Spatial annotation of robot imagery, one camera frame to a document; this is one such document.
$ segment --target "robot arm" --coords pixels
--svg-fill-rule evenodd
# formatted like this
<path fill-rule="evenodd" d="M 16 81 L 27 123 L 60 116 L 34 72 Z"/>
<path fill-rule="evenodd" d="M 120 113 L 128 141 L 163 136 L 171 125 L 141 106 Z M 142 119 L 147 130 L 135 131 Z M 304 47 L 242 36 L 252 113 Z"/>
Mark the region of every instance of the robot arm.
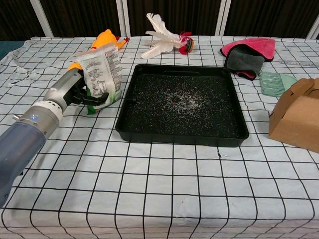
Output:
<path fill-rule="evenodd" d="M 83 71 L 73 68 L 48 90 L 43 101 L 33 104 L 21 117 L 13 117 L 16 122 L 0 136 L 0 208 L 15 178 L 58 127 L 67 106 L 98 106 L 106 101 L 108 93 L 99 98 L 87 96 L 84 86 Z"/>

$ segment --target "teal cloth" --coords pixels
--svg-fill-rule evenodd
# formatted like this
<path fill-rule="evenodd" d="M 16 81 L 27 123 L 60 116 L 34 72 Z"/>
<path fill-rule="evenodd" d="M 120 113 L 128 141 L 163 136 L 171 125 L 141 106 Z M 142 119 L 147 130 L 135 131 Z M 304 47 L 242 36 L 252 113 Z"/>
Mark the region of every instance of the teal cloth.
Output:
<path fill-rule="evenodd" d="M 261 72 L 259 78 L 263 95 L 274 97 L 280 97 L 297 81 L 295 77 L 271 72 Z"/>
<path fill-rule="evenodd" d="M 22 47 L 24 41 L 0 41 L 0 60 L 9 52 Z"/>

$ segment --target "green brush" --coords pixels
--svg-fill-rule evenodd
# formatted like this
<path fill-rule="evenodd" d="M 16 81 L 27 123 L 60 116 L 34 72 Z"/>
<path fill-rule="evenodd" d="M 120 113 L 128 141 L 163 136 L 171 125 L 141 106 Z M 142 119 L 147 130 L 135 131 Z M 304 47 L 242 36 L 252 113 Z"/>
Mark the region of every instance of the green brush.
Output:
<path fill-rule="evenodd" d="M 295 77 L 271 72 L 261 72 L 259 78 L 263 95 L 275 97 L 280 97 L 297 81 Z"/>

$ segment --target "microfiber towel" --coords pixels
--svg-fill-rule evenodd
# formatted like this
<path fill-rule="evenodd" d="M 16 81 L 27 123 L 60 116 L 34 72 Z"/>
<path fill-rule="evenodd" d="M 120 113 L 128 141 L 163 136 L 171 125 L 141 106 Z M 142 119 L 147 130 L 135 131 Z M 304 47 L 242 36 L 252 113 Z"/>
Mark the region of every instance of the microfiber towel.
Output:
<path fill-rule="evenodd" d="M 263 63 L 274 59 L 275 45 L 274 39 L 251 38 L 229 43 L 220 51 L 226 56 L 226 68 L 239 76 L 254 80 Z"/>

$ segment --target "black grid lines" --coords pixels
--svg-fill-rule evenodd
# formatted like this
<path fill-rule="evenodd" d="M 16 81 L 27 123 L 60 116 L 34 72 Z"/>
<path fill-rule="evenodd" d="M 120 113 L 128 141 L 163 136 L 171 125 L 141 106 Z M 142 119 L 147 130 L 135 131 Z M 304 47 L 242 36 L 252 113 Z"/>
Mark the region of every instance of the black grid lines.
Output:
<path fill-rule="evenodd" d="M 123 95 L 137 64 L 223 66 L 219 49 L 244 38 L 195 36 L 189 55 L 175 49 L 145 60 L 141 53 L 152 38 L 132 37 L 119 51 Z M 93 40 L 33 38 L 3 59 L 0 133 Z M 263 71 L 319 76 L 316 40 L 276 41 L 274 61 Z M 123 100 L 93 116 L 68 107 L 15 181 L 0 210 L 0 238 L 318 238 L 319 154 L 268 139 L 278 99 L 260 93 L 258 78 L 232 77 L 250 132 L 238 148 L 128 143 L 114 129 Z"/>

